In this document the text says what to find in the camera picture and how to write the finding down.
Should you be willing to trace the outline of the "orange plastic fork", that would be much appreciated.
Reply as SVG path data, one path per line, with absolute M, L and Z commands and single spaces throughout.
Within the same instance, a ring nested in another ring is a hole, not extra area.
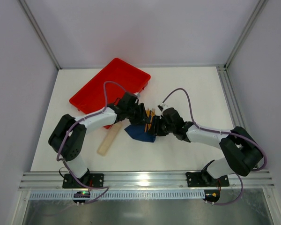
M 150 116 L 151 116 L 151 117 L 154 117 L 154 116 L 155 116 L 155 108 L 153 108 L 153 109 L 151 110 Z

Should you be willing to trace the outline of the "orange plastic knife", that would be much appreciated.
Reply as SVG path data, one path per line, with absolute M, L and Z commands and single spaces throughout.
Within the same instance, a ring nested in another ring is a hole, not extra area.
M 149 125 L 150 125 L 150 113 L 151 113 L 151 111 L 150 111 L 150 109 L 148 108 L 147 110 L 146 110 L 146 115 L 147 115 L 147 122 L 146 122 L 146 125 L 145 125 L 145 133 L 147 132 L 147 130 L 148 130 L 148 127 L 149 127 Z

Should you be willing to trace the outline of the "dark blue paper napkin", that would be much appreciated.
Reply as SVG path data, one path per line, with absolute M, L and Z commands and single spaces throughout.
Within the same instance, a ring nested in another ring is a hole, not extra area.
M 155 136 L 145 132 L 145 125 L 129 125 L 125 129 L 126 133 L 134 140 L 154 143 Z

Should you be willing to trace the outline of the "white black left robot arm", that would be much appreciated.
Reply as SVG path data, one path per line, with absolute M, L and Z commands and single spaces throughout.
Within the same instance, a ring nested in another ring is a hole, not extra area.
M 125 92 L 115 103 L 107 104 L 96 112 L 81 117 L 63 115 L 48 143 L 57 153 L 57 161 L 65 163 L 70 173 L 80 179 L 89 171 L 80 155 L 86 134 L 125 119 L 131 124 L 149 122 L 144 104 L 139 103 L 138 97 L 130 92 Z

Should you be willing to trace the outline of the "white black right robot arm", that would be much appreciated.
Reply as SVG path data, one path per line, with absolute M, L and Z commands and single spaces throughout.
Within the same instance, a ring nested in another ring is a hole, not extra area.
M 222 151 L 223 158 L 210 161 L 198 174 L 201 186 L 215 185 L 219 178 L 228 174 L 247 176 L 263 158 L 255 141 L 242 127 L 212 130 L 196 126 L 193 121 L 184 121 L 173 107 L 162 104 L 158 108 L 162 114 L 154 119 L 155 136 L 173 134 L 180 141 L 201 143 Z

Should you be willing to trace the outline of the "red plastic tray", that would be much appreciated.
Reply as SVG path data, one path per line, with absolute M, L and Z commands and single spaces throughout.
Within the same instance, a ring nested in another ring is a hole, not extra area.
M 121 98 L 124 91 L 140 93 L 147 86 L 151 75 L 133 65 L 114 58 L 89 82 L 87 82 L 69 102 L 84 114 L 100 110 L 105 106 L 104 89 L 108 103 Z

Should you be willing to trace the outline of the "right black controller board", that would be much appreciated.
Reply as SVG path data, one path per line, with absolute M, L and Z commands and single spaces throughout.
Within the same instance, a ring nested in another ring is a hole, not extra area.
M 216 190 L 205 190 L 205 197 L 203 200 L 206 202 L 216 203 L 220 199 L 220 191 Z

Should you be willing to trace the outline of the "black controller board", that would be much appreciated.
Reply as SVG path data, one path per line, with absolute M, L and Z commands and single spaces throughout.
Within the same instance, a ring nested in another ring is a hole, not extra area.
M 203 200 L 206 202 L 216 203 L 220 199 L 220 191 L 216 190 L 205 190 L 205 197 Z
M 86 201 L 90 199 L 89 191 L 78 191 L 73 195 L 73 201 L 76 204 L 84 204 Z

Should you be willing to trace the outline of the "left black controller board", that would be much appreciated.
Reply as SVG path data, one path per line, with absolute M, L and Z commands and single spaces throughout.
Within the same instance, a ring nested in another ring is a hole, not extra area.
M 86 201 L 90 199 L 89 191 L 78 191 L 73 195 L 73 201 L 76 204 L 84 204 Z

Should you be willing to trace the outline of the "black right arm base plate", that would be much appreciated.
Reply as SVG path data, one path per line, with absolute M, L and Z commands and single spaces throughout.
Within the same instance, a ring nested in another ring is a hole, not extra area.
M 189 188 L 229 187 L 227 175 L 215 179 L 206 172 L 186 172 L 185 176 Z

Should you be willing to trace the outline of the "aluminium right side rail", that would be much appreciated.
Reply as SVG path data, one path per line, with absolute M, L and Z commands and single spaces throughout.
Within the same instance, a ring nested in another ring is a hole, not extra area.
M 241 110 L 230 80 L 229 74 L 224 66 L 217 67 L 217 73 L 223 89 L 223 93 L 228 106 L 229 114 L 234 126 L 246 128 Z

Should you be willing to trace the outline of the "aluminium front rail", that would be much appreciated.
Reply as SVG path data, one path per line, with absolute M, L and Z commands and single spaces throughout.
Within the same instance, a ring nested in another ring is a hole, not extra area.
M 198 184 L 186 176 L 186 171 L 148 171 L 148 172 L 102 172 L 104 185 L 110 189 L 187 189 L 188 184 Z M 240 188 L 274 188 L 275 184 L 268 170 L 251 172 L 248 176 L 238 178 L 235 174 L 224 179 L 229 186 L 218 182 L 222 189 Z M 60 190 L 63 178 L 58 172 L 26 172 L 23 174 L 19 190 Z

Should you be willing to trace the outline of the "aluminium left corner post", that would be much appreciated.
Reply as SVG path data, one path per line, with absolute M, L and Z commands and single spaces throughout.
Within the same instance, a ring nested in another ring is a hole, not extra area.
M 46 50 L 49 58 L 51 59 L 52 63 L 54 64 L 54 66 L 56 67 L 57 70 L 62 69 L 62 67 L 60 66 L 56 56 L 54 55 L 48 41 L 46 40 L 40 26 L 37 23 L 37 20 L 35 19 L 30 7 L 27 4 L 27 1 L 25 0 L 18 0 L 18 3 L 20 5 L 20 7 L 22 8 L 25 16 L 27 17 L 29 23 L 31 24 L 34 32 L 36 33 L 38 39 L 40 40 L 42 46 L 44 47 L 44 49 Z

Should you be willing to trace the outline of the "aluminium corner post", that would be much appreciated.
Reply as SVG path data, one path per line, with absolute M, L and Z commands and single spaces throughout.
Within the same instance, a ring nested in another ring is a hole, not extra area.
M 25 16 L 27 17 L 29 23 L 31 24 L 34 32 L 36 33 L 38 39 L 40 40 L 42 46 L 44 47 L 44 49 L 46 50 L 49 58 L 51 59 L 52 63 L 54 64 L 54 66 L 56 67 L 57 70 L 62 69 L 62 67 L 60 66 L 56 56 L 54 55 L 48 41 L 46 40 L 40 26 L 37 23 L 37 20 L 35 19 L 30 7 L 27 4 L 27 1 L 25 0 L 18 0 L 18 3 L 20 5 L 20 7 L 22 8 Z
M 253 29 L 255 23 L 257 22 L 259 16 L 261 15 L 262 11 L 264 10 L 266 4 L 268 3 L 268 0 L 258 0 L 256 6 L 254 7 L 252 13 L 249 16 L 249 19 L 247 20 L 244 28 L 241 31 L 240 36 L 238 37 L 231 53 L 229 54 L 229 57 L 224 65 L 224 68 L 227 70 L 230 65 L 232 64 L 234 58 L 240 51 L 242 45 L 246 41 L 247 37 L 249 36 L 251 30 Z

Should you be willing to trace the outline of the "aluminium right corner post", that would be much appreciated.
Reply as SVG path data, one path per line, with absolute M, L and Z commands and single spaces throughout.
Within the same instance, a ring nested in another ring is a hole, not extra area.
M 258 0 L 256 6 L 254 7 L 252 13 L 249 16 L 249 19 L 247 20 L 244 28 L 241 31 L 240 36 L 238 37 L 231 53 L 229 54 L 229 57 L 224 65 L 224 68 L 227 70 L 230 65 L 232 64 L 234 58 L 240 51 L 242 45 L 246 41 L 247 37 L 249 36 L 251 30 L 253 29 L 255 23 L 257 22 L 259 16 L 261 15 L 262 11 L 264 10 L 266 4 L 268 3 L 268 0 Z

